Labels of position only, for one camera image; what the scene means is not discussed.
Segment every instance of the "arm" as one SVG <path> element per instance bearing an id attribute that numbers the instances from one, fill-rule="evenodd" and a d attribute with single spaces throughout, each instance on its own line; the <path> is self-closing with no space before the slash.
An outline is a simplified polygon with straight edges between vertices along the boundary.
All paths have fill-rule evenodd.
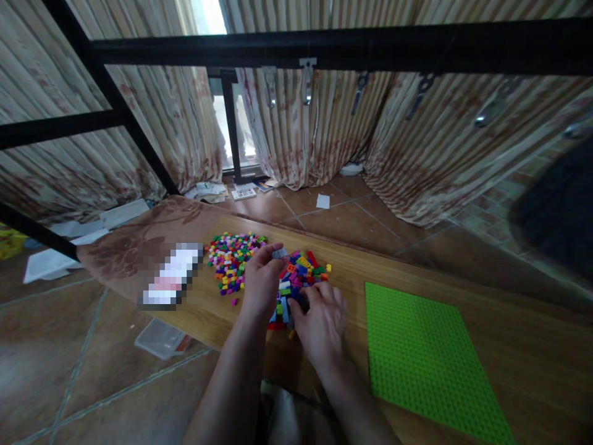
<path id="1" fill-rule="evenodd" d="M 282 244 L 267 245 L 247 263 L 245 296 L 183 445 L 253 444 L 267 323 L 275 308 L 278 275 L 288 258 L 272 260 Z"/>
<path id="2" fill-rule="evenodd" d="M 332 408 L 351 444 L 400 444 L 393 429 L 373 400 L 354 364 L 344 353 L 346 300 L 340 289 L 327 281 L 305 287 L 309 312 L 289 300 L 296 333 L 305 354 L 315 367 Z"/>

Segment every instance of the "green baseplate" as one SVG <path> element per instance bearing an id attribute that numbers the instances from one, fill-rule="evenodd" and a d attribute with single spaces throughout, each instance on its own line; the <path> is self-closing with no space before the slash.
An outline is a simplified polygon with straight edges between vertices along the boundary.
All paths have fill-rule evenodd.
<path id="1" fill-rule="evenodd" d="M 515 445 L 459 309 L 369 282 L 365 290 L 372 393 L 487 443 Z"/>

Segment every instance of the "plastic container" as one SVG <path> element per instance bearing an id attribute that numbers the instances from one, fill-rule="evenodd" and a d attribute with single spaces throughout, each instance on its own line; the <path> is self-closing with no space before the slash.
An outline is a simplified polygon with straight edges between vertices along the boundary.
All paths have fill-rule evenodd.
<path id="1" fill-rule="evenodd" d="M 175 355 L 182 355 L 190 342 L 191 337 L 185 332 L 155 318 L 148 323 L 134 344 L 161 360 L 168 360 Z"/>

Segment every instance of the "hand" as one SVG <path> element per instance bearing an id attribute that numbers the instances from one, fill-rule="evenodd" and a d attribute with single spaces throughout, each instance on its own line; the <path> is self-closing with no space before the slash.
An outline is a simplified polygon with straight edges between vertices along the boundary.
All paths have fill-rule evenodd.
<path id="1" fill-rule="evenodd" d="M 337 287 L 327 281 L 301 289 L 309 300 L 309 312 L 303 314 L 299 303 L 289 299 L 296 333 L 305 354 L 317 374 L 331 372 L 343 361 L 342 337 L 346 330 L 346 300 Z"/>
<path id="2" fill-rule="evenodd" d="M 282 246 L 282 243 L 265 245 L 245 265 L 245 298 L 241 314 L 248 319 L 267 323 L 274 313 L 280 281 L 278 275 L 290 262 L 287 256 L 272 259 L 272 252 Z"/>

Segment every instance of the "striped curtain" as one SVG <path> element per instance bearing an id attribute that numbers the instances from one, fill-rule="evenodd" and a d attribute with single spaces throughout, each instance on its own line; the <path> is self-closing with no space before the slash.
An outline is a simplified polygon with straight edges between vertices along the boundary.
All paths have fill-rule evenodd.
<path id="1" fill-rule="evenodd" d="M 221 0 L 221 6 L 234 33 L 557 19 L 589 15 L 592 9 L 586 0 L 272 0 L 265 5 Z M 280 106 L 269 109 L 263 73 L 237 72 L 251 132 L 270 176 L 292 189 L 322 185 L 349 159 L 361 161 L 365 181 L 393 213 L 424 227 L 458 211 L 557 142 L 593 95 L 588 78 L 527 78 L 498 119 L 480 130 L 474 120 L 502 76 L 438 77 L 406 121 L 418 91 L 417 73 L 376 73 L 356 116 L 350 116 L 355 73 L 315 72 L 313 100 L 304 107 L 302 71 L 280 70 Z"/>
<path id="2" fill-rule="evenodd" d="M 91 39 L 197 34 L 186 1 L 69 4 Z M 0 20 L 0 124 L 109 109 L 41 1 L 0 2 Z M 181 191 L 221 179 L 223 147 L 203 68 L 108 71 Z M 0 181 L 0 200 L 44 223 L 165 193 L 123 127 L 4 150 Z"/>

